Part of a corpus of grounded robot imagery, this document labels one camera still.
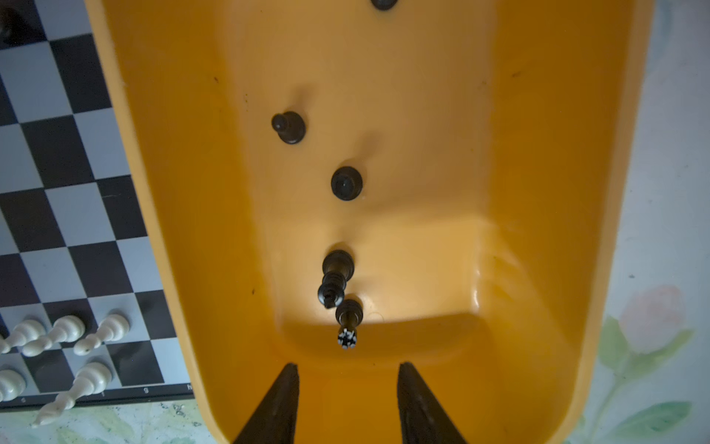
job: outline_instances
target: chessboard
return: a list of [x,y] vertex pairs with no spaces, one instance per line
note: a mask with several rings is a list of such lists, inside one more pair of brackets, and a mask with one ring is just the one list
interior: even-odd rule
[[65,315],[84,336],[112,313],[131,324],[85,356],[73,342],[0,354],[27,383],[0,411],[52,401],[94,361],[113,379],[78,406],[192,397],[84,2],[3,0],[0,14],[0,335]]

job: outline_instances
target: flower stem print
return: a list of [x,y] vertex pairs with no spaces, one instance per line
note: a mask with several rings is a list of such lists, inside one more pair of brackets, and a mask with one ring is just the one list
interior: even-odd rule
[[613,372],[613,383],[589,421],[580,420],[569,443],[652,438],[671,430],[689,415],[689,402],[662,402],[632,414],[599,436],[601,422],[619,390],[653,373],[688,343],[693,330],[683,329],[684,321],[683,295],[677,287],[668,285],[634,296],[618,320],[611,316],[605,319],[599,338],[599,361]]

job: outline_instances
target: white pawn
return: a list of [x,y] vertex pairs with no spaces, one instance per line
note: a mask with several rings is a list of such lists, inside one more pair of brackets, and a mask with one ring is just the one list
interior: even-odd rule
[[111,382],[111,370],[99,362],[90,362],[82,367],[74,378],[74,384],[69,391],[58,394],[54,402],[40,408],[32,427],[44,426],[59,418],[64,410],[74,406],[78,398],[91,394],[101,393],[106,385]]
[[0,372],[0,401],[12,401],[25,391],[27,383],[21,374],[14,370]]
[[108,315],[101,321],[99,329],[95,333],[87,335],[84,339],[74,344],[74,353],[79,356],[89,354],[93,349],[98,348],[103,342],[117,341],[126,336],[131,329],[131,324],[121,315]]
[[36,320],[27,319],[19,323],[6,338],[0,338],[0,353],[7,353],[12,347],[22,347],[47,332]]
[[73,315],[62,316],[54,322],[52,330],[46,335],[30,341],[22,347],[25,356],[37,356],[57,342],[71,342],[79,339],[86,331],[81,319]]

